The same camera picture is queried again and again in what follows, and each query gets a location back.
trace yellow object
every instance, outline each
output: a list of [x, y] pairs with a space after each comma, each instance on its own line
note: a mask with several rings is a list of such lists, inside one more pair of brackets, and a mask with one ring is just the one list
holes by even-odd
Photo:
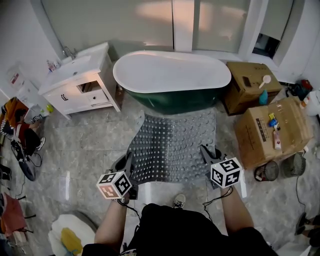
[[81, 240], [68, 227], [64, 227], [61, 231], [61, 242], [69, 252], [73, 253], [73, 255], [78, 255], [83, 250]]
[[46, 105], [46, 109], [49, 111], [49, 113], [52, 113], [54, 111], [54, 107], [50, 104]]
[[269, 114], [269, 117], [270, 117], [270, 120], [272, 120], [272, 119], [276, 119], [276, 116], [275, 116], [275, 114], [274, 114], [274, 113]]

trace box label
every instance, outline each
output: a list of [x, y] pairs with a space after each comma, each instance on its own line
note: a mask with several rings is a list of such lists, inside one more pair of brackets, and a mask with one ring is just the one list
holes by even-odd
[[261, 134], [263, 142], [266, 142], [267, 139], [269, 138], [269, 135], [268, 135], [268, 132], [267, 132], [267, 127], [266, 127], [266, 124], [264, 122], [264, 119], [263, 118], [256, 118], [255, 121], [256, 121], [256, 123], [258, 125], [258, 128], [259, 128], [259, 131], [260, 131], [260, 134]]

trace white sink cabinet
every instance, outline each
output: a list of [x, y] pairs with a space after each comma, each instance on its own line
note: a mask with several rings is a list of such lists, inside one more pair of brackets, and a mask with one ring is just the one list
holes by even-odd
[[48, 74], [38, 93], [67, 119], [72, 113], [105, 107], [119, 112], [108, 49], [108, 43], [103, 43], [79, 52], [74, 60], [64, 59], [59, 69]]

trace person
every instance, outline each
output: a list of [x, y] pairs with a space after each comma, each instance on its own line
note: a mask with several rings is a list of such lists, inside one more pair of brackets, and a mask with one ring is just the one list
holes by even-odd
[[[305, 212], [300, 216], [296, 225], [295, 235], [304, 235], [310, 238], [309, 243], [312, 247], [320, 247], [320, 215], [311, 219], [307, 219], [306, 217], [307, 214]], [[305, 225], [312, 225], [314, 228], [306, 230]]]
[[222, 235], [203, 214], [183, 210], [186, 197], [179, 194], [173, 207], [150, 203], [143, 208], [139, 227], [120, 254], [127, 208], [112, 201], [95, 234], [94, 244], [87, 244], [82, 255], [277, 255], [254, 229], [236, 188], [223, 188], [221, 195], [224, 195], [221, 200], [228, 236]]
[[23, 108], [19, 108], [15, 111], [14, 117], [16, 125], [14, 130], [26, 154], [28, 156], [31, 156], [36, 149], [38, 151], [41, 150], [46, 142], [46, 138], [42, 137], [40, 139], [33, 130], [40, 125], [40, 120], [36, 121], [33, 124], [25, 123], [26, 113], [27, 110]]

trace marble floor tile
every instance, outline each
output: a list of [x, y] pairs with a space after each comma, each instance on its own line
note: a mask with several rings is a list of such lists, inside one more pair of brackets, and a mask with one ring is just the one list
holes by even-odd
[[59, 150], [78, 150], [83, 135], [83, 126], [60, 127], [55, 129]]
[[[218, 102], [211, 108], [216, 114], [215, 140], [218, 149], [229, 157], [237, 157], [240, 152], [234, 132], [234, 124], [240, 118], [228, 116], [223, 104]], [[11, 191], [3, 186], [12, 197], [21, 194], [26, 199], [21, 202], [26, 214], [35, 212], [37, 218], [28, 220], [28, 227], [35, 229], [34, 234], [27, 234], [29, 247], [33, 255], [51, 255], [48, 232], [52, 221], [58, 215], [70, 211], [79, 211], [88, 216], [97, 226], [101, 223], [109, 207], [96, 188], [101, 174], [127, 151], [128, 145], [136, 134], [135, 120], [140, 111], [158, 117], [165, 115], [154, 112], [141, 105], [125, 93], [121, 112], [113, 108], [101, 108], [71, 115], [67, 120], [59, 112], [54, 111], [44, 121], [46, 143], [40, 154], [42, 166], [36, 170], [36, 180], [24, 178], [18, 161], [14, 158], [10, 141], [7, 140], [1, 150], [2, 164], [12, 170], [12, 181], [5, 182]], [[170, 116], [185, 117], [202, 111]], [[306, 170], [298, 180], [299, 198], [306, 204], [308, 217], [319, 212], [320, 194], [320, 159], [315, 156], [315, 146], [320, 145], [320, 125], [316, 118], [310, 118], [314, 138], [309, 142], [306, 158]], [[297, 178], [284, 178], [280, 172], [278, 179], [272, 182], [257, 182], [253, 170], [245, 171], [247, 197], [243, 198], [248, 211], [264, 238], [278, 249], [288, 241], [308, 244], [301, 236], [294, 236], [295, 225], [304, 207], [299, 204], [296, 195]], [[156, 203], [172, 206], [177, 194], [186, 196], [185, 209], [204, 212], [203, 203], [220, 196], [220, 190], [213, 190], [206, 178], [190, 183], [150, 182], [139, 185], [138, 200], [131, 201], [130, 206], [138, 213], [144, 204]], [[227, 234], [221, 200], [216, 200], [207, 207], [214, 224], [223, 234]], [[134, 229], [139, 222], [137, 215], [127, 211], [124, 241], [129, 243]]]
[[105, 129], [105, 150], [126, 150], [136, 135], [133, 123], [127, 121], [108, 122]]
[[106, 150], [103, 154], [103, 170], [107, 171], [113, 163], [125, 155], [127, 150]]

